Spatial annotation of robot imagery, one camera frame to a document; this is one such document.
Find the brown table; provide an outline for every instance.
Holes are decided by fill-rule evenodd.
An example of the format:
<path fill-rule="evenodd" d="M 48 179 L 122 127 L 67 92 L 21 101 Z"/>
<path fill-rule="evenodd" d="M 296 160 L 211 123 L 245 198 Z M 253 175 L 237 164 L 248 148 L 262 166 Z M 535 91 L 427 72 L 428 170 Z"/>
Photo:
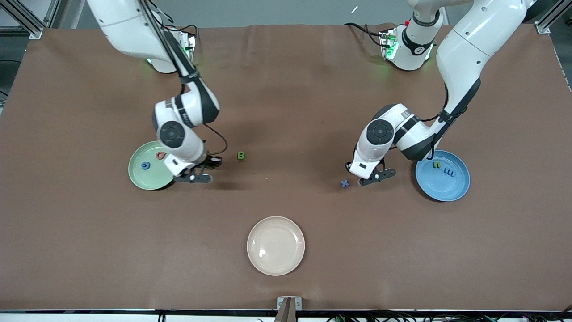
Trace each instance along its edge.
<path fill-rule="evenodd" d="M 202 30 L 196 62 L 222 106 L 212 125 L 229 140 L 225 162 L 210 185 L 144 191 L 128 161 L 154 140 L 152 106 L 177 93 L 176 75 L 99 30 L 30 42 L 0 118 L 0 309 L 266 308 L 285 294 L 305 309 L 572 301 L 572 95 L 549 36 L 521 26 L 444 137 L 471 172 L 453 203 L 424 197 L 397 151 L 398 175 L 381 184 L 358 187 L 343 165 L 382 106 L 440 111 L 434 59 L 402 72 L 348 27 L 251 26 Z M 307 242 L 282 277 L 259 273 L 245 247 L 272 215 Z"/>

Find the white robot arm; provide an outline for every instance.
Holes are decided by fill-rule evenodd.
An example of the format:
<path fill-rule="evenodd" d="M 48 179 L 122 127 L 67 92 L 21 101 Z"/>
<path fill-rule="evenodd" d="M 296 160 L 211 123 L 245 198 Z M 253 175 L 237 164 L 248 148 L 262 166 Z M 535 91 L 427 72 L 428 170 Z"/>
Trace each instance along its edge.
<path fill-rule="evenodd" d="M 533 1 L 475 0 L 471 10 L 445 37 L 437 51 L 437 65 L 446 87 L 446 104 L 432 125 L 425 125 L 403 104 L 382 108 L 360 135 L 347 163 L 361 185 L 395 174 L 376 167 L 392 144 L 409 160 L 432 159 L 443 135 L 466 111 L 480 86 L 488 60 L 510 38 Z"/>
<path fill-rule="evenodd" d="M 429 58 L 434 45 L 435 36 L 443 25 L 443 17 L 439 9 L 456 6 L 471 0 L 407 0 L 413 9 L 413 15 L 407 25 L 400 25 L 389 30 L 382 43 L 383 57 L 403 70 L 420 68 Z M 525 0 L 528 7 L 536 0 Z"/>
<path fill-rule="evenodd" d="M 204 142 L 192 130 L 210 123 L 219 114 L 219 102 L 183 51 L 181 33 L 165 28 L 147 0 L 88 0 L 105 37 L 120 52 L 149 58 L 160 72 L 177 72 L 189 92 L 155 105 L 153 125 L 157 139 L 169 155 L 165 165 L 176 177 L 197 166 L 216 167 L 220 158 L 207 154 Z M 210 176 L 190 176 L 190 182 L 210 182 Z"/>

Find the floor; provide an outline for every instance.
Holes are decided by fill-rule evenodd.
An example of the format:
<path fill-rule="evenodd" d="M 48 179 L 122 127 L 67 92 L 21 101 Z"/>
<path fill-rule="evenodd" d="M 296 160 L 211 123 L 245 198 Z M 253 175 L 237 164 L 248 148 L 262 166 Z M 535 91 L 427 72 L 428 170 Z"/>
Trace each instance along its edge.
<path fill-rule="evenodd" d="M 50 0 L 25 0 L 34 6 Z M 177 25 L 193 23 L 200 28 L 240 27 L 249 25 L 342 25 L 346 22 L 358 24 L 379 24 L 383 22 L 402 23 L 411 16 L 406 1 L 395 0 L 155 0 L 155 3 L 170 14 Z M 448 7 L 447 16 L 451 24 L 457 23 L 470 9 L 471 4 Z M 59 28 L 98 28 L 85 0 L 67 0 L 62 7 Z M 6 23 L 6 13 L 0 13 L 0 23 Z M 572 77 L 572 26 L 566 26 L 569 17 L 563 16 L 551 27 L 551 37 L 558 53 L 563 71 Z M 24 36 L 0 35 L 0 60 L 20 61 L 28 43 Z M 14 62 L 0 62 L 0 115 L 2 94 L 9 94 L 18 71 Z"/>

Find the cable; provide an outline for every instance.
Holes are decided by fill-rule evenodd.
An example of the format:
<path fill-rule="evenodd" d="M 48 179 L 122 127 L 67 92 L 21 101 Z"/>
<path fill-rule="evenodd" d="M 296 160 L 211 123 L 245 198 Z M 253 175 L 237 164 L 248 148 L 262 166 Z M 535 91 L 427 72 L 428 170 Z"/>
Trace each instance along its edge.
<path fill-rule="evenodd" d="M 171 17 L 168 13 L 164 13 L 163 11 L 161 11 L 165 16 L 167 16 L 167 19 L 169 19 L 170 23 L 175 23 L 175 21 L 173 20 L 173 17 Z"/>
<path fill-rule="evenodd" d="M 505 312 L 503 315 L 497 317 L 497 318 L 494 319 L 494 320 L 495 320 L 495 321 L 498 321 L 498 320 L 502 319 L 503 317 L 505 317 L 505 315 L 507 315 L 507 314 L 508 314 L 508 312 Z"/>
<path fill-rule="evenodd" d="M 179 29 L 176 29 L 176 27 L 173 26 L 173 25 L 164 25 L 164 27 L 166 27 L 166 28 L 167 28 L 167 27 L 169 27 L 169 28 L 175 28 L 175 29 L 169 29 L 169 28 L 167 28 L 167 29 L 169 29 L 169 30 L 172 31 L 172 32 L 185 32 L 185 33 L 188 33 L 188 34 L 190 34 L 190 32 L 186 32 L 185 29 L 190 28 L 190 27 L 193 27 L 194 30 L 195 30 L 195 33 L 198 34 L 198 27 L 195 26 L 195 25 L 192 25 L 192 24 L 191 24 L 191 25 L 188 25 L 188 26 L 185 26 L 185 27 L 183 27 L 183 28 L 179 28 Z"/>
<path fill-rule="evenodd" d="M 449 102 L 449 90 L 447 89 L 447 85 L 445 85 L 445 103 L 443 103 L 443 108 L 445 108 L 445 106 L 447 106 L 447 103 Z M 434 119 L 436 119 L 437 117 L 439 117 L 439 114 L 433 116 L 430 119 L 424 119 L 421 120 L 421 122 L 429 122 L 429 121 L 433 121 Z"/>
<path fill-rule="evenodd" d="M 439 114 L 437 114 L 437 115 L 433 116 L 433 117 L 432 117 L 432 118 L 430 118 L 430 119 L 424 119 L 424 120 L 421 120 L 421 122 L 429 122 L 429 121 L 433 121 L 433 120 L 434 120 L 434 119 L 436 119 L 437 117 L 439 117 Z"/>
<path fill-rule="evenodd" d="M 159 318 L 157 319 L 157 322 L 165 322 L 165 318 L 166 318 L 165 313 L 159 311 Z"/>
<path fill-rule="evenodd" d="M 377 46 L 383 47 L 383 48 L 389 48 L 390 47 L 389 45 L 380 44 L 379 42 L 375 41 L 374 37 L 371 35 L 370 30 L 367 29 L 367 23 L 365 24 L 365 28 L 366 28 L 367 35 L 370 37 L 371 41 L 374 42 L 374 44 L 376 44 Z"/>
<path fill-rule="evenodd" d="M 393 28 L 384 29 L 384 30 L 382 30 L 382 31 L 380 31 L 380 32 L 378 32 L 378 33 L 374 33 L 374 32 L 371 32 L 371 31 L 369 31 L 369 30 L 367 30 L 367 29 L 364 29 L 364 27 L 362 27 L 362 26 L 360 26 L 360 25 L 358 25 L 358 24 L 356 24 L 356 23 L 353 23 L 353 22 L 344 23 L 344 26 L 356 27 L 356 28 L 358 28 L 359 30 L 361 30 L 361 31 L 363 31 L 363 32 L 365 32 L 365 33 L 369 33 L 369 34 L 372 35 L 372 36 L 379 36 L 379 33 L 384 33 L 384 32 L 387 32 L 387 31 L 393 29 Z"/>
<path fill-rule="evenodd" d="M 142 9 L 146 9 L 146 10 L 143 10 L 143 13 L 147 16 L 147 20 L 149 22 L 152 22 L 151 17 L 153 17 L 153 19 L 155 19 L 155 21 L 158 22 L 155 15 L 152 14 L 151 7 L 149 7 L 149 4 L 147 3 L 147 1 L 149 1 L 149 0 L 138 0 L 138 3 L 140 4 Z M 175 60 L 175 57 L 173 55 L 173 52 L 169 49 L 169 43 L 168 43 L 167 39 L 165 38 L 164 34 L 161 34 L 162 31 L 157 27 L 157 25 L 155 25 L 154 23 L 150 23 L 150 25 L 152 25 L 152 28 L 154 29 L 155 33 L 157 34 L 157 37 L 158 37 L 159 41 L 161 42 L 161 45 L 165 49 L 167 56 L 169 56 L 169 59 L 171 60 L 171 62 L 173 62 L 175 69 L 177 70 L 177 74 L 178 74 L 179 78 L 181 78 L 182 77 L 181 69 L 175 63 L 176 60 Z"/>
<path fill-rule="evenodd" d="M 437 137 L 437 134 L 433 134 L 433 139 L 431 139 L 431 157 L 427 157 L 427 160 L 433 160 L 433 157 L 435 156 L 435 138 Z"/>
<path fill-rule="evenodd" d="M 356 27 L 356 28 L 358 28 L 359 30 L 361 30 L 361 31 L 363 31 L 363 32 L 365 32 L 365 33 L 367 33 L 367 35 L 370 37 L 371 41 L 373 41 L 377 46 L 380 46 L 380 47 L 383 47 L 383 48 L 389 48 L 389 47 L 390 47 L 389 45 L 382 45 L 382 44 L 380 44 L 379 42 L 375 41 L 375 39 L 374 39 L 374 36 L 379 36 L 379 33 L 384 33 L 384 32 L 386 32 L 386 31 L 388 31 L 388 30 L 390 30 L 390 29 L 386 29 L 386 30 L 382 30 L 382 31 L 380 31 L 380 32 L 378 32 L 378 33 L 374 33 L 374 32 L 371 32 L 371 31 L 367 28 L 367 23 L 366 23 L 366 25 L 364 26 L 364 28 L 361 27 L 360 25 L 356 24 L 356 23 L 353 23 L 353 22 L 345 23 L 344 26 Z"/>
<path fill-rule="evenodd" d="M 223 141 L 224 141 L 224 148 L 220 151 L 217 152 L 213 152 L 213 153 L 209 153 L 209 156 L 213 156 L 213 155 L 217 155 L 217 154 L 221 154 L 224 151 L 226 151 L 228 149 L 228 141 L 224 138 L 224 136 L 220 133 L 218 133 L 214 128 L 210 127 L 210 125 L 208 124 L 203 124 L 204 126 L 206 126 L 207 128 L 209 128 L 211 131 L 213 131 L 216 135 L 218 135 Z"/>
<path fill-rule="evenodd" d="M 169 21 L 172 23 L 173 22 L 173 18 L 171 18 L 171 16 L 167 13 L 164 13 L 163 10 L 159 9 L 159 7 L 157 7 L 157 5 L 155 3 L 153 3 L 152 0 L 149 0 L 149 3 L 151 3 L 155 9 L 159 10 L 160 13 L 164 14 L 165 16 L 167 16 L 167 18 L 169 18 Z"/>

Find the beige plate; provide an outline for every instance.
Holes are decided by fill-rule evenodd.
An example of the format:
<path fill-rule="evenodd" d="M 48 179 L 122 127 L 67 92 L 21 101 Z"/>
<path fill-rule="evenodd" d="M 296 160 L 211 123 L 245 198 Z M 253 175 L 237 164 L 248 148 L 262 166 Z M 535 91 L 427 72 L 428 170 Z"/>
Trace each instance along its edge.
<path fill-rule="evenodd" d="M 248 258 L 257 270 L 270 276 L 293 271 L 304 257 L 304 249 L 298 225 L 280 216 L 262 219 L 248 236 Z"/>

